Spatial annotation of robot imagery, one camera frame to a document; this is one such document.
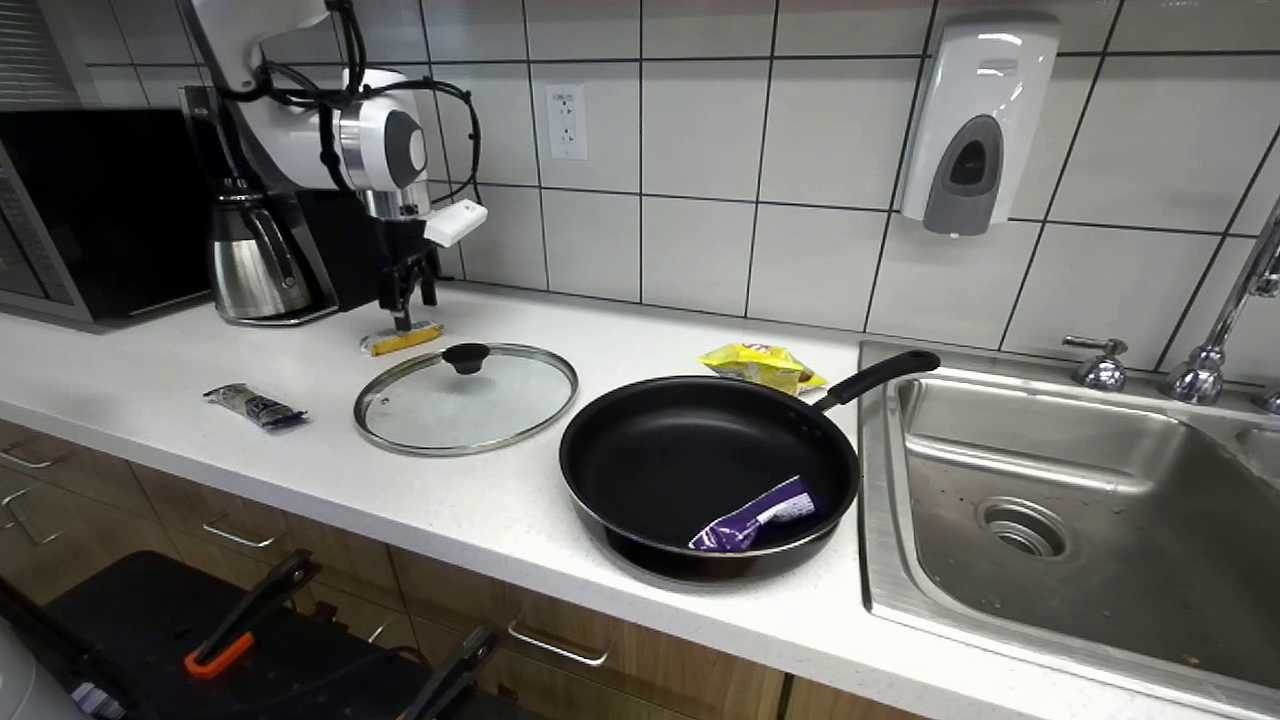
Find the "microwave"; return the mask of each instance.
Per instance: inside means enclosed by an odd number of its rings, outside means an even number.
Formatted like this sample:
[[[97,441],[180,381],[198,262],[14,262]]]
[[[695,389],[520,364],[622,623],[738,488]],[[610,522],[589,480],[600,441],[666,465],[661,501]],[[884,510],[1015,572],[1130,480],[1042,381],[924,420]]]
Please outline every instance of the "microwave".
[[[185,111],[0,111],[0,307],[74,330],[206,302],[206,210]]]

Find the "sink basin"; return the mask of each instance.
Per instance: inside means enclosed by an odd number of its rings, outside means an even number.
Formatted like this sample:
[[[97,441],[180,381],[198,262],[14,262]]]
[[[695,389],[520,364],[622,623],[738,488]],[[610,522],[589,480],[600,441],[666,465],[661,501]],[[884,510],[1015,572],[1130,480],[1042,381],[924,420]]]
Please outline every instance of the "sink basin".
[[[1210,713],[1280,713],[1280,433],[948,367],[865,404],[872,612]]]

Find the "black frying pan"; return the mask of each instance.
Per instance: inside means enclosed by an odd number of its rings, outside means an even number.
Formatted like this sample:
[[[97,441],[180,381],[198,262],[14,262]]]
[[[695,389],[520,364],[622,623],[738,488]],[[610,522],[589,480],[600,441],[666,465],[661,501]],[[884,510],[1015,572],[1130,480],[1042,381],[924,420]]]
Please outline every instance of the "black frying pan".
[[[723,376],[622,384],[576,414],[561,441],[561,472],[603,540],[650,572],[682,581],[781,572],[837,531],[858,488],[858,460],[824,414],[935,364],[931,354],[905,354],[846,376],[816,404]],[[812,517],[764,523],[749,553],[687,548],[707,522],[796,472],[816,501]]]

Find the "white countertop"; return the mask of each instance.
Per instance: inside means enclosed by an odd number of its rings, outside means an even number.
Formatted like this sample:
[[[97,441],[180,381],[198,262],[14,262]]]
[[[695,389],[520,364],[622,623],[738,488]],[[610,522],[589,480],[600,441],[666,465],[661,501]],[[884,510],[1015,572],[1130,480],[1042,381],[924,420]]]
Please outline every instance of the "white countertop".
[[[728,341],[788,345],[827,381],[857,367],[852,338],[782,323],[476,287],[442,287],[440,313],[449,338],[432,349],[493,341],[568,356],[578,373],[576,404],[628,381],[695,373],[701,356]],[[380,452],[356,436],[353,399],[380,367],[410,356],[373,362],[361,349],[361,338],[383,323],[387,315],[361,307],[310,330],[226,330],[205,304],[88,338],[0,315],[0,420],[920,716],[1194,716],[1154,697],[872,616],[858,584],[857,511],[796,572],[749,584],[676,584],[628,568],[578,523],[557,470],[562,420],[493,457]],[[265,436],[198,399],[232,381],[304,410],[310,424]],[[837,410],[833,420],[852,433],[857,414]]]

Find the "wall outlet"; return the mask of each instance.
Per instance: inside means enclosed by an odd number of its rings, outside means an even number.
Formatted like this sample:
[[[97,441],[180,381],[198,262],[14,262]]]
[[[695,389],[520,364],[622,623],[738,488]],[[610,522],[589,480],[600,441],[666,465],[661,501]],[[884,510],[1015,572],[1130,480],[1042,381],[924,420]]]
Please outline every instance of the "wall outlet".
[[[589,105],[578,84],[547,84],[547,137],[557,162],[589,162]]]

